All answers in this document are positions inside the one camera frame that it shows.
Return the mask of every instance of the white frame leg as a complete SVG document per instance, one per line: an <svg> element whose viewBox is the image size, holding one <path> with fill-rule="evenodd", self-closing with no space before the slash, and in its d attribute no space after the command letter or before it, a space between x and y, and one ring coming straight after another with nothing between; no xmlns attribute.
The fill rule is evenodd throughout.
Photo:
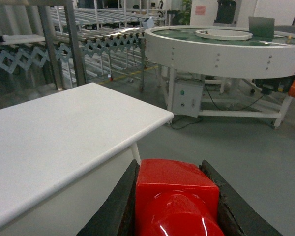
<svg viewBox="0 0 295 236"><path fill-rule="evenodd" d="M284 120L284 117L286 115L286 112L291 104L291 101L292 101L292 97L291 96L286 96L284 98L284 101L282 103L282 106L281 106L281 109L279 111L279 113L281 114L281 117L280 118L277 118L274 122L274 128L278 128L280 126L280 124L282 123L282 121Z"/></svg>

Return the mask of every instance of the black cable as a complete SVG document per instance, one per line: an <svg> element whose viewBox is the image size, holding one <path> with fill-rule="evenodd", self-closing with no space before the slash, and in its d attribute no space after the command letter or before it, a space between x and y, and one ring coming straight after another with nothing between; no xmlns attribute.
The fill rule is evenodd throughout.
<svg viewBox="0 0 295 236"><path fill-rule="evenodd" d="M215 102L213 101L213 99L212 99L212 97L211 97L211 94L210 94L210 92L208 91L206 85L205 85L205 87L206 87L206 90L207 90L207 92L208 92L208 95L210 96L210 99L211 99L211 101L213 102L213 104L215 105L215 107L216 107L217 109L219 109L220 111L225 111L225 110L222 110L221 108L219 108L219 107L215 104ZM246 107L244 107L244 108L241 108L241 109L239 109L239 110L232 110L232 111L234 111L234 112L239 112L239 111L245 110L245 109L251 107L252 105L254 105L256 102L258 102L258 101L259 101L260 99L262 99L264 96L265 96L265 94L262 95L262 96L261 96L260 98L258 98L256 101L254 101L253 103L251 103L250 105L248 105L248 106L246 106Z"/></svg>
<svg viewBox="0 0 295 236"><path fill-rule="evenodd" d="M242 111L242 110L244 110L244 109L246 109L246 108L248 108L248 107L251 107L252 105L254 105L256 102L258 102L261 98L263 98L265 96L265 94L264 95L262 95L260 98L258 98L256 101L254 101L253 103L251 103L249 106L247 106L247 107L244 107L244 108L242 108L242 109L239 109L239 110L236 110L237 112L238 111Z"/></svg>
<svg viewBox="0 0 295 236"><path fill-rule="evenodd" d="M178 119L178 120L172 121L172 122L170 122L169 125L171 126L172 129L174 129L174 130L179 130L179 129L183 129L183 128L185 128L185 127L191 125L191 124L197 124L197 123L200 123L200 122L203 120L202 117L199 117L198 120L197 120L196 122L188 123L188 124L186 124L185 126L182 126L182 127L173 127L173 124L174 124L174 123L176 123L177 121L182 120L182 119L185 118L185 117L187 117L187 116L183 116L183 117L181 117L181 118Z"/></svg>
<svg viewBox="0 0 295 236"><path fill-rule="evenodd" d="M211 94L210 94L210 92L208 91L206 85L205 85L205 87L206 87L206 90L207 90L207 92L208 92L208 95L210 96L210 99L211 99L211 101L213 102L213 104L215 105L215 107L216 107L217 109L219 109L220 111L224 111L223 109L219 108L219 107L215 104L215 102L213 101L213 98L211 97Z"/></svg>

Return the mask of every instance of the black machine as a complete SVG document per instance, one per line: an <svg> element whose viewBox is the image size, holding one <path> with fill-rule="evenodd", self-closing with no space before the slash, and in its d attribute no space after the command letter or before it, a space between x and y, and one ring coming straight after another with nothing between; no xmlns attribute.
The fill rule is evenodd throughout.
<svg viewBox="0 0 295 236"><path fill-rule="evenodd" d="M257 87L262 88L261 93L269 95L272 92L287 93L294 80L295 75L277 79L255 79L254 82Z"/></svg>

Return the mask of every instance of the white countertop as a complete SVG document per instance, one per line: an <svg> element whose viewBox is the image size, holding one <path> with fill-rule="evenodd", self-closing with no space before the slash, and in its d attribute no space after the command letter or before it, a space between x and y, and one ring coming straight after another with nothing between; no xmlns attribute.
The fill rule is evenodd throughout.
<svg viewBox="0 0 295 236"><path fill-rule="evenodd" d="M0 110L0 227L172 118L94 83Z"/></svg>

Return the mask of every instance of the metal shelf rack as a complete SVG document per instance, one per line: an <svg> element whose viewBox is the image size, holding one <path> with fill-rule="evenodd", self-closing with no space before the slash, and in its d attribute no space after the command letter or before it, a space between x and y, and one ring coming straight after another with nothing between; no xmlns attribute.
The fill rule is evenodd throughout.
<svg viewBox="0 0 295 236"><path fill-rule="evenodd" d="M68 36L70 42L70 49L74 64L75 77L77 81L77 86L86 84L85 72L83 70L83 61L81 51L79 49L77 29L75 25L74 10L71 0L0 0L0 5L10 5L10 6L38 6L38 11L40 15L40 20L42 23L45 41L48 49L48 56L51 62L52 75L55 80L55 84L58 90L62 90L61 73L57 64L57 57L54 48L53 40L55 36L51 34L49 24L47 22L47 11L46 6L63 6L67 28Z"/></svg>

